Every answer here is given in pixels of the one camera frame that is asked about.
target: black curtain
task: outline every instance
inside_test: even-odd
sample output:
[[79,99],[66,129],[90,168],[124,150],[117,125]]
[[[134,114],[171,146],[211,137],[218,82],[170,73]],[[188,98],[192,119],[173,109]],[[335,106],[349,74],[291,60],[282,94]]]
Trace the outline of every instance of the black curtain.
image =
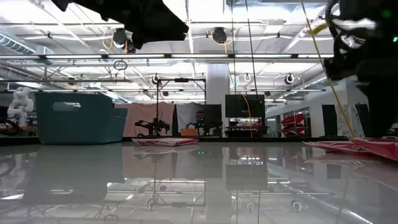
[[361,121],[365,137],[371,137],[372,124],[368,105],[355,105],[355,108],[358,111],[359,120]]
[[334,105],[322,105],[325,136],[337,136],[337,114]]

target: lamp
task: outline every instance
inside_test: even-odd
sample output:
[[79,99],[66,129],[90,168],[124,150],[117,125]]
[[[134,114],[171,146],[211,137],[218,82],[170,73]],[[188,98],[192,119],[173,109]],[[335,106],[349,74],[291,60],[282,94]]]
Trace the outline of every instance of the lamp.
[[291,85],[294,82],[294,76],[290,73],[285,77],[286,85]]
[[244,81],[246,82],[250,82],[251,77],[249,76],[249,74],[247,73],[246,76],[244,77]]

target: black screen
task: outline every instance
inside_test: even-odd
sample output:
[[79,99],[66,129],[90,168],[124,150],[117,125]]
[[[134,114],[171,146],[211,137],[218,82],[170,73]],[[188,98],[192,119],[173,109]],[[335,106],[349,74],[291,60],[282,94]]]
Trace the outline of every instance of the black screen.
[[225,116],[227,118],[261,118],[265,116],[264,95],[225,95]]

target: red mat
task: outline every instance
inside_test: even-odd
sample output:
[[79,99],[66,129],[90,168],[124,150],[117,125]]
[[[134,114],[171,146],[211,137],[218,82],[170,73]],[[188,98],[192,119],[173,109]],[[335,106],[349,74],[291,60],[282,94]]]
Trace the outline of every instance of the red mat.
[[193,144],[198,139],[186,139],[186,138],[159,138],[159,139],[132,139],[135,143],[140,146],[184,146]]

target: yellow cable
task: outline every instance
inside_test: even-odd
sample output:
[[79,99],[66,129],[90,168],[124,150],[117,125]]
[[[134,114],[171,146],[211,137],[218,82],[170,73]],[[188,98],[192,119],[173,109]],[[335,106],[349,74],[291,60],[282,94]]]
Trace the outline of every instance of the yellow cable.
[[111,46],[108,47],[108,46],[105,44],[105,39],[102,39],[102,45],[103,45],[104,48],[106,48],[107,50],[111,49],[112,46],[113,46],[113,34],[112,34],[112,39],[111,39]]
[[252,133],[252,124],[251,124],[251,113],[250,113],[250,106],[249,106],[249,102],[246,99],[246,97],[242,94],[242,97],[244,98],[244,100],[246,101],[246,104],[248,105],[248,111],[249,111],[249,121],[250,121],[250,138],[253,138],[253,133]]
[[317,35],[319,32],[323,31],[324,29],[328,28],[329,25],[327,23],[321,24],[318,27],[314,28],[313,30],[310,30],[308,34],[310,35]]
[[[305,19],[307,20],[308,29],[310,30],[309,33],[313,33],[313,30],[312,30],[312,28],[311,28],[310,20],[308,19],[307,12],[306,12],[305,7],[304,7],[304,2],[303,2],[303,0],[300,0],[300,1],[301,1],[301,6],[303,7],[303,12],[304,12],[304,15],[305,15]],[[348,127],[348,129],[349,129],[349,132],[351,133],[352,138],[355,138],[355,133],[354,133],[353,128],[351,127],[349,121],[348,121],[348,118],[347,118],[346,113],[344,112],[343,106],[341,105],[341,102],[340,102],[340,100],[339,100],[339,98],[338,98],[338,95],[337,95],[337,92],[336,92],[336,90],[335,90],[335,87],[333,87],[333,83],[331,82],[331,79],[329,78],[328,74],[326,73],[326,68],[325,68],[325,65],[324,65],[323,62],[322,62],[321,53],[320,53],[320,51],[319,51],[319,48],[318,48],[318,45],[317,45],[317,41],[315,40],[315,36],[314,36],[314,35],[311,35],[311,36],[312,36],[312,40],[313,40],[315,49],[317,50],[317,53],[318,53],[318,56],[319,56],[319,61],[320,61],[320,63],[321,63],[323,72],[325,72],[325,75],[326,75],[326,77],[327,77],[327,79],[328,79],[328,83],[329,83],[329,85],[330,85],[330,88],[331,88],[331,90],[333,91],[333,94],[335,95],[335,98],[336,98],[336,100],[337,100],[338,107],[339,107],[339,109],[340,109],[340,111],[341,111],[341,114],[342,114],[343,117],[344,117],[344,121],[345,121],[346,124],[347,124],[347,127]]]

